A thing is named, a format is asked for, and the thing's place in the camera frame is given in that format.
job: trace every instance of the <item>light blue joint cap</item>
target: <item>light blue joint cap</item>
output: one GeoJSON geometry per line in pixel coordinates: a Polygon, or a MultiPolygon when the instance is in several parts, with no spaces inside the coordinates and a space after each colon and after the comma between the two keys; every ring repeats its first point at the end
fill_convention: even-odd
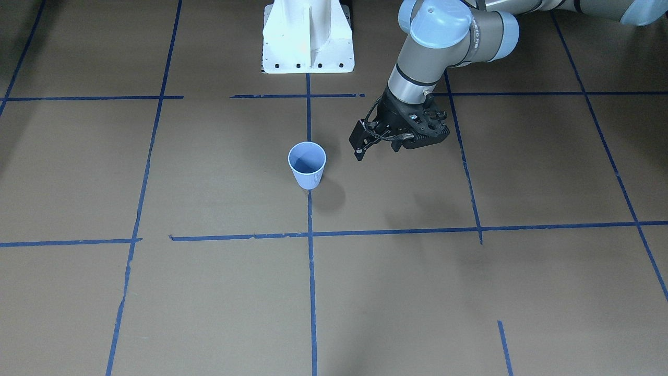
{"type": "Polygon", "coordinates": [[[410,25],[414,41],[427,48],[447,48],[469,32],[473,16],[459,0],[424,0],[410,25]]]}
{"type": "Polygon", "coordinates": [[[503,11],[498,11],[497,13],[501,15],[501,20],[503,21],[503,37],[501,37],[501,46],[498,52],[496,52],[496,55],[491,60],[487,60],[487,62],[493,62],[494,60],[510,55],[512,50],[517,46],[517,41],[520,39],[520,26],[517,24],[515,16],[503,11]]]}
{"type": "Polygon", "coordinates": [[[411,26],[411,16],[413,15],[413,8],[418,0],[403,0],[399,8],[399,27],[404,33],[409,33],[411,26]]]}
{"type": "Polygon", "coordinates": [[[645,26],[668,11],[668,0],[635,0],[619,22],[625,25],[645,26]]]}

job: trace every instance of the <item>cable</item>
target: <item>cable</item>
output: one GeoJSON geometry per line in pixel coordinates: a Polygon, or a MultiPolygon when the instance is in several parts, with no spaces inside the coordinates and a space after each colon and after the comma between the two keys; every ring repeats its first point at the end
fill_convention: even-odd
{"type": "Polygon", "coordinates": [[[380,101],[381,101],[382,99],[383,99],[383,96],[380,96],[380,97],[378,97],[378,99],[373,103],[373,106],[371,106],[371,109],[370,109],[369,112],[367,113],[367,116],[364,117],[364,121],[362,122],[362,128],[364,128],[364,131],[365,131],[366,133],[370,134],[371,136],[375,137],[375,138],[378,139],[378,140],[389,141],[389,142],[396,141],[396,140],[399,139],[397,136],[383,137],[383,136],[381,136],[380,134],[377,134],[376,132],[374,132],[373,130],[370,130],[370,129],[367,128],[367,123],[369,122],[369,116],[371,116],[371,113],[373,112],[373,109],[376,108],[376,106],[378,106],[378,104],[380,103],[380,101]]]}

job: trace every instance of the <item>blue tape line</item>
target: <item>blue tape line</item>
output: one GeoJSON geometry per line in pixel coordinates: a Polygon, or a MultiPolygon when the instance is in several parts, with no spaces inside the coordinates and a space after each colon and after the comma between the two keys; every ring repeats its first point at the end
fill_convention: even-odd
{"type": "Polygon", "coordinates": [[[580,74],[578,73],[578,68],[575,66],[575,61],[573,60],[573,57],[570,54],[570,50],[568,49],[568,45],[566,44],[566,39],[564,38],[564,35],[561,32],[561,28],[559,27],[559,24],[556,20],[556,17],[554,16],[554,12],[550,11],[550,15],[552,16],[552,21],[554,22],[554,26],[556,28],[557,33],[559,34],[559,38],[561,39],[561,43],[564,46],[564,50],[566,50],[568,60],[570,61],[570,64],[573,68],[573,72],[575,73],[575,78],[577,78],[578,83],[580,84],[580,88],[582,90],[582,93],[584,94],[584,99],[587,102],[587,107],[589,108],[589,112],[591,113],[592,119],[594,120],[594,125],[596,126],[596,130],[599,133],[599,137],[601,138],[601,142],[603,144],[605,152],[608,155],[608,160],[610,161],[610,165],[612,166],[613,171],[615,172],[615,176],[617,177],[617,182],[619,183],[619,187],[621,188],[622,193],[624,194],[624,200],[626,200],[626,202],[627,202],[627,205],[629,207],[629,211],[631,212],[631,217],[633,218],[633,221],[635,222],[636,228],[638,229],[638,234],[640,235],[640,238],[643,241],[645,251],[647,252],[647,257],[649,257],[649,261],[652,264],[652,268],[654,269],[654,274],[656,274],[657,279],[659,281],[659,285],[661,286],[661,289],[663,291],[663,295],[664,295],[666,301],[668,302],[668,289],[666,289],[666,284],[663,281],[661,271],[659,270],[659,267],[658,267],[656,261],[654,260],[654,255],[652,254],[652,251],[649,248],[649,244],[647,243],[647,239],[645,239],[645,233],[643,232],[643,228],[642,228],[640,222],[638,221],[638,217],[635,213],[635,210],[633,209],[633,205],[631,204],[631,199],[629,198],[627,190],[624,187],[624,182],[622,181],[622,177],[619,174],[619,170],[617,168],[617,164],[615,163],[613,155],[610,152],[610,148],[608,147],[608,142],[605,140],[605,136],[603,135],[603,130],[601,129],[601,126],[599,124],[599,120],[596,117],[596,113],[594,112],[594,108],[591,104],[591,101],[589,100],[589,95],[587,95],[587,91],[585,90],[585,85],[582,83],[582,79],[580,78],[580,74]]]}
{"type": "Polygon", "coordinates": [[[134,239],[92,239],[92,240],[53,240],[46,242],[7,242],[0,243],[0,248],[43,247],[43,246],[86,246],[92,244],[132,244],[142,241],[134,239]]]}
{"type": "Polygon", "coordinates": [[[7,105],[7,99],[11,94],[11,90],[14,88],[14,83],[16,83],[16,77],[19,76],[19,70],[21,70],[21,65],[23,64],[25,55],[28,53],[28,48],[30,48],[30,43],[32,43],[33,38],[35,37],[35,32],[37,31],[37,25],[39,24],[41,15],[44,12],[45,5],[46,5],[46,0],[42,0],[42,2],[39,4],[39,10],[37,10],[35,23],[33,23],[33,28],[30,30],[30,35],[28,36],[28,40],[25,41],[25,46],[23,46],[21,57],[19,58],[19,62],[16,64],[16,68],[14,69],[14,74],[12,74],[11,80],[9,81],[9,86],[7,87],[7,91],[5,92],[5,100],[2,101],[2,103],[0,104],[0,116],[2,116],[2,113],[5,111],[5,106],[7,105]]]}
{"type": "Polygon", "coordinates": [[[258,99],[258,98],[354,98],[365,97],[365,94],[237,94],[231,99],[258,99]]]}
{"type": "Polygon", "coordinates": [[[311,369],[313,376],[318,376],[318,343],[315,318],[315,267],[313,265],[313,199],[309,190],[309,288],[311,291],[311,369]]]}
{"type": "Polygon", "coordinates": [[[477,227],[451,227],[427,229],[371,229],[357,231],[320,231],[314,232],[314,237],[323,236],[360,236],[360,235],[401,235],[409,233],[449,233],[449,232],[477,232],[477,227]]]}
{"type": "MultiPolygon", "coordinates": [[[[448,71],[445,70],[443,75],[446,79],[446,87],[448,88],[448,93],[452,93],[452,87],[450,86],[450,79],[448,78],[448,71]]],[[[480,216],[478,215],[478,206],[476,205],[476,196],[473,192],[473,184],[471,183],[471,174],[468,170],[468,162],[466,161],[466,152],[464,151],[464,142],[462,141],[462,133],[460,132],[459,122],[457,121],[457,111],[455,111],[455,101],[452,98],[452,95],[449,95],[450,99],[450,111],[452,112],[452,121],[455,124],[455,131],[457,132],[457,141],[460,144],[460,150],[462,151],[462,163],[464,164],[464,172],[466,173],[466,180],[468,181],[468,191],[471,195],[471,204],[473,205],[473,215],[476,218],[476,227],[478,228],[478,238],[480,244],[482,244],[482,231],[480,230],[480,216]]]]}
{"type": "Polygon", "coordinates": [[[503,322],[501,320],[496,322],[499,326],[499,335],[501,336],[501,345],[503,346],[503,353],[506,358],[506,368],[508,369],[508,376],[513,376],[512,363],[510,362],[510,353],[508,352],[508,343],[506,342],[506,331],[503,329],[503,322]]]}
{"type": "Polygon", "coordinates": [[[311,75],[306,73],[306,140],[311,140],[311,75]]]}
{"type": "Polygon", "coordinates": [[[668,225],[668,221],[641,221],[642,226],[663,226],[668,225]]]}
{"type": "MultiPolygon", "coordinates": [[[[449,96],[448,93],[432,93],[434,96],[449,96]]],[[[668,95],[668,92],[587,92],[588,95],[668,95]]],[[[453,96],[554,96],[554,95],[583,95],[582,92],[460,92],[453,96]]]]}
{"type": "Polygon", "coordinates": [[[587,92],[587,95],[668,95],[668,92],[587,92]]]}
{"type": "Polygon", "coordinates": [[[482,231],[518,231],[523,229],[578,229],[600,227],[631,227],[635,222],[602,222],[602,223],[568,223],[556,225],[513,225],[513,226],[483,226],[482,231]]]}
{"type": "MultiPolygon", "coordinates": [[[[642,221],[643,226],[668,225],[668,221],[642,221]]],[[[328,236],[364,236],[364,235],[401,235],[419,233],[451,233],[451,232],[477,232],[480,231],[520,231],[536,229],[580,229],[580,228],[605,228],[605,227],[633,227],[635,222],[600,222],[600,223],[564,223],[548,225],[511,225],[511,226],[481,226],[478,227],[443,227],[422,229],[371,229],[351,231],[319,231],[313,232],[314,238],[328,236]]],[[[277,239],[277,238],[306,238],[307,232],[288,233],[249,233],[242,235],[214,235],[214,236],[172,236],[173,242],[208,242],[216,240],[243,240],[243,239],[277,239]]]]}
{"type": "MultiPolygon", "coordinates": [[[[176,18],[174,20],[174,29],[172,30],[172,40],[169,46],[169,52],[167,53],[167,62],[165,63],[164,75],[162,77],[162,87],[160,89],[160,99],[158,99],[158,109],[156,110],[156,119],[153,123],[153,132],[151,134],[151,143],[148,147],[148,156],[146,157],[146,166],[144,167],[144,180],[142,181],[142,190],[139,196],[139,203],[137,204],[137,219],[134,223],[134,228],[132,230],[132,237],[136,238],[139,233],[139,223],[142,218],[142,208],[144,206],[144,197],[146,196],[146,186],[148,184],[148,173],[151,167],[151,154],[153,153],[153,146],[156,142],[156,133],[158,131],[158,123],[160,122],[160,112],[162,111],[162,101],[165,94],[165,88],[167,87],[167,77],[169,76],[169,67],[172,61],[172,53],[174,52],[174,42],[176,41],[176,31],[178,29],[178,20],[181,15],[181,5],[183,0],[178,0],[178,6],[176,7],[176,18]]],[[[132,258],[134,257],[135,244],[130,244],[130,251],[128,252],[128,263],[126,264],[126,275],[125,281],[123,284],[123,299],[118,306],[118,312],[116,313],[116,325],[114,326],[114,336],[112,338],[112,346],[109,350],[109,360],[107,362],[107,371],[106,376],[111,376],[112,368],[114,367],[114,357],[116,356],[116,345],[118,344],[118,333],[120,332],[121,321],[123,319],[123,309],[125,307],[125,299],[128,295],[128,283],[130,282],[130,264],[132,263],[132,258]]]]}
{"type": "Polygon", "coordinates": [[[144,100],[144,99],[183,99],[183,95],[127,95],[127,96],[26,96],[8,98],[10,102],[29,102],[32,100],[144,100]]]}
{"type": "Polygon", "coordinates": [[[244,235],[214,235],[214,236],[172,236],[173,242],[211,242],[214,240],[243,240],[243,239],[278,239],[278,238],[305,238],[309,236],[304,232],[290,233],[248,233],[244,235]]]}

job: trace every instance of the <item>floor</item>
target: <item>floor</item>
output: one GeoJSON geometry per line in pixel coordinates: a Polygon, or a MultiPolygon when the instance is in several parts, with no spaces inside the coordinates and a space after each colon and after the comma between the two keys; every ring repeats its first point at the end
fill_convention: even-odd
{"type": "Polygon", "coordinates": [[[267,3],[0,5],[0,375],[668,374],[668,19],[524,15],[357,162],[400,0],[343,75],[262,74],[267,3]]]}

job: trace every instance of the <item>cup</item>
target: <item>cup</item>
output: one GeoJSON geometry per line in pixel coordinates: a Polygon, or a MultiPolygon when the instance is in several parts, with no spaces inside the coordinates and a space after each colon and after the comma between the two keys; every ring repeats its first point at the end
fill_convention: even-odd
{"type": "Polygon", "coordinates": [[[303,189],[313,189],[320,184],[325,169],[325,149],[311,141],[293,146],[288,153],[288,164],[295,179],[303,189]]]}

